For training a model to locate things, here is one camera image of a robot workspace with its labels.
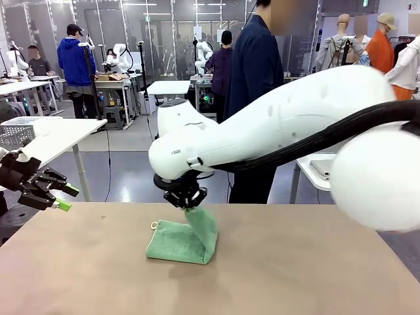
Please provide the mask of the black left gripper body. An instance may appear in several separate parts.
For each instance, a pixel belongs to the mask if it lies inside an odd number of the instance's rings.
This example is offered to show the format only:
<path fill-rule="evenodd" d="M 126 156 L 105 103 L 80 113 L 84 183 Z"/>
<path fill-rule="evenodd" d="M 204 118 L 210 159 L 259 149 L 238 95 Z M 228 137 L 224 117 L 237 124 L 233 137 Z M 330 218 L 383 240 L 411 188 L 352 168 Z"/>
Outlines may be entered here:
<path fill-rule="evenodd" d="M 17 191 L 40 168 L 41 161 L 23 151 L 11 151 L 1 158 L 1 187 Z"/>

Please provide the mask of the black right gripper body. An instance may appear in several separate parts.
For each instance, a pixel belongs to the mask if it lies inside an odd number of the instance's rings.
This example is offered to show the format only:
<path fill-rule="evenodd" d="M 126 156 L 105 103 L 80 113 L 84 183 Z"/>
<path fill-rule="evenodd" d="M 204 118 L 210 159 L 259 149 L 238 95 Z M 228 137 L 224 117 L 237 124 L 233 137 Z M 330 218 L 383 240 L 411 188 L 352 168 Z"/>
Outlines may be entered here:
<path fill-rule="evenodd" d="M 195 199 L 200 194 L 200 186 L 196 179 L 178 179 L 170 185 L 169 191 L 178 198 Z"/>

